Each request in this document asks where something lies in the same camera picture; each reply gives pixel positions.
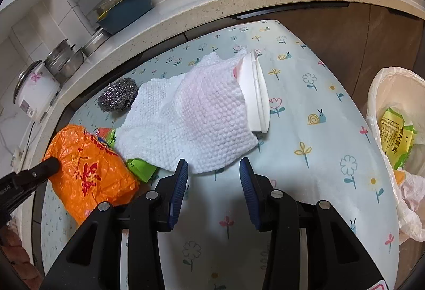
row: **textured white cloth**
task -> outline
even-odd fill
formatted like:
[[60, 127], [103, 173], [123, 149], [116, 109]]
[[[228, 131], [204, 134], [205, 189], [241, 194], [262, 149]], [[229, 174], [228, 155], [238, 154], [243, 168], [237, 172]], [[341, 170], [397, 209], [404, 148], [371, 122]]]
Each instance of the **textured white cloth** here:
[[254, 148], [247, 108], [233, 69], [246, 55], [221, 60], [211, 53], [190, 72], [152, 79], [139, 92], [115, 150], [125, 159], [140, 158], [174, 171], [180, 158], [191, 173], [220, 169]]
[[400, 186], [404, 201], [412, 211], [417, 211], [425, 196], [425, 178], [405, 171], [406, 178]]

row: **trash bag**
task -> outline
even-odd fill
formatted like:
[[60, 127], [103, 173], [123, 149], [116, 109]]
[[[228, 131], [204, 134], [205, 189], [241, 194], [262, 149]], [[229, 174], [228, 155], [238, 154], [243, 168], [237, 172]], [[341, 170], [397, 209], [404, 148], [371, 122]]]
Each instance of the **trash bag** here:
[[413, 124], [417, 130], [415, 145], [404, 169], [425, 177], [425, 80], [404, 68], [381, 69], [369, 88], [366, 114], [366, 121], [381, 150], [396, 198], [400, 243], [409, 237], [416, 241], [425, 241], [425, 200], [421, 201], [416, 212], [409, 209], [397, 185], [390, 161], [381, 147], [379, 121], [388, 107], [396, 108], [407, 123]]
[[139, 188], [118, 154], [82, 126], [68, 125], [53, 138], [44, 159], [59, 159], [52, 188], [78, 224], [102, 201], [130, 202]]

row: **yellow wrapper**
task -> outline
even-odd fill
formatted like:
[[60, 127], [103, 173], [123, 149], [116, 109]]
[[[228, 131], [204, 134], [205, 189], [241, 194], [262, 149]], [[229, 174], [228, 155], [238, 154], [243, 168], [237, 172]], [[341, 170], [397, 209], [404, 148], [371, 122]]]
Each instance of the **yellow wrapper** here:
[[381, 145], [393, 169], [403, 168], [417, 131], [413, 126], [405, 126], [403, 116], [391, 108], [385, 110], [380, 120]]

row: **snail print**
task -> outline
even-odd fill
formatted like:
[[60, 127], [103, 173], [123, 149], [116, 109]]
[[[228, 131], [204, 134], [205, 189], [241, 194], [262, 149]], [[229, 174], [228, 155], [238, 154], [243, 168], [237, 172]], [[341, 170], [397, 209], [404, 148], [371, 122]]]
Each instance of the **snail print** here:
[[323, 109], [317, 110], [319, 112], [319, 116], [316, 114], [309, 114], [309, 119], [307, 121], [307, 125], [311, 124], [319, 124], [326, 122], [326, 116], [323, 113]]

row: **brown wooden cabinet door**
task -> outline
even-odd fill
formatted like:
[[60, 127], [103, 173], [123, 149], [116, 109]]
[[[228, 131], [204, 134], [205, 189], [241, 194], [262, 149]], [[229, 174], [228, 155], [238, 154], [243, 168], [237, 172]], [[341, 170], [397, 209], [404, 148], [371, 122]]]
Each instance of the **brown wooden cabinet door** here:
[[423, 20], [370, 6], [370, 22], [359, 79], [352, 95], [359, 109], [367, 103], [370, 84], [385, 67], [412, 70], [422, 36]]
[[300, 38], [352, 95], [368, 33], [370, 5], [288, 10], [246, 19], [276, 19]]

